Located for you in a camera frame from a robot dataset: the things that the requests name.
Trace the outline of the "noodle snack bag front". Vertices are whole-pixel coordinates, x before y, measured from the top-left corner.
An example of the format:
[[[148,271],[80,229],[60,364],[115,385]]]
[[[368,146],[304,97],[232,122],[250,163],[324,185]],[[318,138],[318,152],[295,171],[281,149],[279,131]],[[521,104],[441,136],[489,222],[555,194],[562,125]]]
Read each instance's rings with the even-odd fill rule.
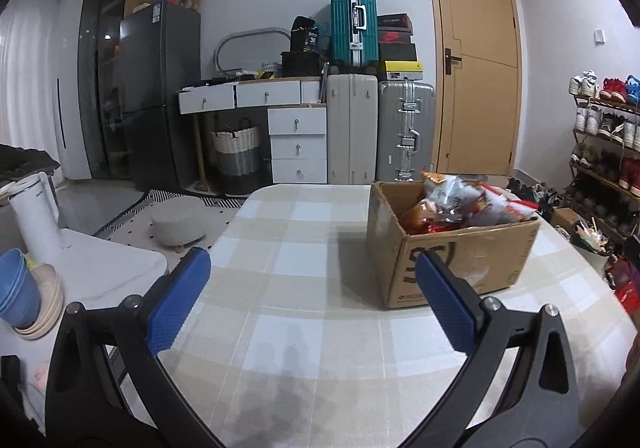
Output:
[[[423,198],[420,201],[431,221],[461,224],[480,207],[483,190],[460,176],[435,172],[421,173]]]

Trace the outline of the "noodle snack bag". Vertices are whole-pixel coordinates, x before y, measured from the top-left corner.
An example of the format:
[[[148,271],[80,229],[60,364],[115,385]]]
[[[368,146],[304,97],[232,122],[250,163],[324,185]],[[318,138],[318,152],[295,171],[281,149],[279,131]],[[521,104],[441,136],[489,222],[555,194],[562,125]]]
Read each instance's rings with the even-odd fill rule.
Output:
[[[526,222],[537,213],[535,202],[521,199],[509,199],[496,187],[480,184],[477,188],[482,192],[477,204],[477,211],[470,217],[471,226],[497,226]]]
[[[435,172],[421,173],[423,198],[420,201],[431,221],[461,224],[480,207],[483,190],[460,176]]]

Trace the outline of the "red snack packet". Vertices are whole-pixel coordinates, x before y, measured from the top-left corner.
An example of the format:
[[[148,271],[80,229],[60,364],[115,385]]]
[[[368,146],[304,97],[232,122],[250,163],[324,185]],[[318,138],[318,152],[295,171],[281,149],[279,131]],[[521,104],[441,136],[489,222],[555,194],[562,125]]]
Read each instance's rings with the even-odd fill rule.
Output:
[[[464,220],[438,214],[427,207],[413,207],[401,214],[399,224],[409,235],[424,235],[455,231],[463,227]]]

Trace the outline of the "beige bowl stack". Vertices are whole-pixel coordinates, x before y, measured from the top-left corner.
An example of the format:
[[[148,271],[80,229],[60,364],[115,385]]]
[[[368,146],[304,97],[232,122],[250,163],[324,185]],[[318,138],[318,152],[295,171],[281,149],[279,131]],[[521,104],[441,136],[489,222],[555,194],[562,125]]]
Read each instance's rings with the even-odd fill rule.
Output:
[[[32,270],[40,292],[41,305],[36,321],[28,328],[13,327],[13,331],[25,340],[34,341],[47,335],[61,317],[64,290],[60,275],[50,264],[41,264]]]

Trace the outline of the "blue bowl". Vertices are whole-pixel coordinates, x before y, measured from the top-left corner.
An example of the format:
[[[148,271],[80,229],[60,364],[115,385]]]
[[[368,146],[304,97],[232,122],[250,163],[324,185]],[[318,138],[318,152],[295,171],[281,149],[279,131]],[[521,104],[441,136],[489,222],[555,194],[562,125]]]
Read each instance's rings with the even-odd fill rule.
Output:
[[[1,319],[25,329],[37,319],[41,306],[38,283],[20,249],[1,254]]]

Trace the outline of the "SF cardboard box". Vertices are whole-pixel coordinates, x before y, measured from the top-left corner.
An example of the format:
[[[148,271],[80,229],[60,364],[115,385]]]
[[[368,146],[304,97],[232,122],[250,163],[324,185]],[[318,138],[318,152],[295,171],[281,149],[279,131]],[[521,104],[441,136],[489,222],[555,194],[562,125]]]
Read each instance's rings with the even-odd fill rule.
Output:
[[[375,183],[370,187],[367,248],[385,307],[408,309],[427,303],[416,283],[416,261],[430,250],[478,294],[515,285],[532,252],[541,220],[409,235],[399,216],[418,202],[420,191],[418,183]]]

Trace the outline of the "white trash bin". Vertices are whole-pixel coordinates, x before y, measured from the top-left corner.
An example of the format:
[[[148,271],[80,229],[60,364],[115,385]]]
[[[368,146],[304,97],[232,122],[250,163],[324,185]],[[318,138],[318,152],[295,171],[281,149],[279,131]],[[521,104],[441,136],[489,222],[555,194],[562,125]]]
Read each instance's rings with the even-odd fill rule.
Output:
[[[570,231],[570,243],[601,276],[604,276],[608,259],[614,252],[613,242],[592,223],[578,220]]]

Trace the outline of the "grey round pouf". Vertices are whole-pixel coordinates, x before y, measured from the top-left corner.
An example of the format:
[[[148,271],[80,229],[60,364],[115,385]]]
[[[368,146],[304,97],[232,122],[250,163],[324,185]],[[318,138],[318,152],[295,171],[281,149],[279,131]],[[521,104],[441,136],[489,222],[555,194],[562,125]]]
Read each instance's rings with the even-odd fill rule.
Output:
[[[207,207],[201,199],[181,196],[157,202],[150,208],[154,238],[164,247],[183,250],[206,236]]]

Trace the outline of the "white kettle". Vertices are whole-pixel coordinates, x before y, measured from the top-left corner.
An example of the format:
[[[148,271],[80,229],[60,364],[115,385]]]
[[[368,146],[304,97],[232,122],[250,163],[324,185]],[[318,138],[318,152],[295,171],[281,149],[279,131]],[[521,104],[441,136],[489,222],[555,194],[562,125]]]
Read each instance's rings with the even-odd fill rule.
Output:
[[[65,241],[50,176],[29,175],[11,184],[6,194],[28,253],[37,264],[51,263],[65,249]]]

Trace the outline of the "wooden shoe rack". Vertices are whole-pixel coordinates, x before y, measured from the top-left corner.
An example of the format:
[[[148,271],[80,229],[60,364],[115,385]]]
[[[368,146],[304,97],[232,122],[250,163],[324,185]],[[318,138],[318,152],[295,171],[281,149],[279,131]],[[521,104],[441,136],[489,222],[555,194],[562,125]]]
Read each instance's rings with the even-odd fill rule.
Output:
[[[568,94],[575,146],[563,203],[624,243],[639,230],[639,79],[600,81],[586,70],[570,78]]]

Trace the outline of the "wooden door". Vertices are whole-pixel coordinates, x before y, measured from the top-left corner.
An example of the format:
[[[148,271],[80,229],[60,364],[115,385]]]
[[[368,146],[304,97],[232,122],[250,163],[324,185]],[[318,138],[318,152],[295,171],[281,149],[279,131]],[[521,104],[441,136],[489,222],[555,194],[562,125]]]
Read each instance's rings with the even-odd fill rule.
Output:
[[[436,53],[436,168],[506,176],[522,100],[515,0],[432,0]]]

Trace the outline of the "silver suitcase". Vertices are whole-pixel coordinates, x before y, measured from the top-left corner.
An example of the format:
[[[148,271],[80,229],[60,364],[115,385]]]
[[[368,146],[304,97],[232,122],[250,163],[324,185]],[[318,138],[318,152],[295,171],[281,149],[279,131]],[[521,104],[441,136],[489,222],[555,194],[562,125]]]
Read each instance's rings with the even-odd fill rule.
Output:
[[[431,84],[413,80],[378,83],[378,181],[417,181],[422,171],[433,167],[435,108]]]

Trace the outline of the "white drawer desk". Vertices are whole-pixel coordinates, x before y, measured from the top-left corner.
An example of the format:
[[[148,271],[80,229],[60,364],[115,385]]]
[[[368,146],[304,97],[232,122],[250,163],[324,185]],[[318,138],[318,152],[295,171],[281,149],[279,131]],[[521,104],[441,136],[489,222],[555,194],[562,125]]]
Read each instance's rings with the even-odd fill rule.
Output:
[[[328,117],[322,82],[299,77],[188,86],[179,94],[183,115],[264,109],[271,179],[276,184],[328,182]]]

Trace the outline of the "beige suitcase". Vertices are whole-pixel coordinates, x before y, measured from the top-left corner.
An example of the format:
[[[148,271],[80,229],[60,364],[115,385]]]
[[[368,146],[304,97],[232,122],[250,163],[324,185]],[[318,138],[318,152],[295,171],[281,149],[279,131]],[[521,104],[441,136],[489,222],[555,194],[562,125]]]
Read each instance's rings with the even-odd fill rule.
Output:
[[[328,182],[369,185],[378,150],[378,79],[332,75],[326,87]]]

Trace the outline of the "stacked shoe boxes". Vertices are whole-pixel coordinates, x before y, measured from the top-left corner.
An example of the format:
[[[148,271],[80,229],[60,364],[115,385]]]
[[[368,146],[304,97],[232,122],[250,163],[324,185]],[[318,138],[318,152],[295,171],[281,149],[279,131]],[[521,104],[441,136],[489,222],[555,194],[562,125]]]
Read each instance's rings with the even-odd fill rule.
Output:
[[[423,80],[408,14],[378,16],[378,80]]]

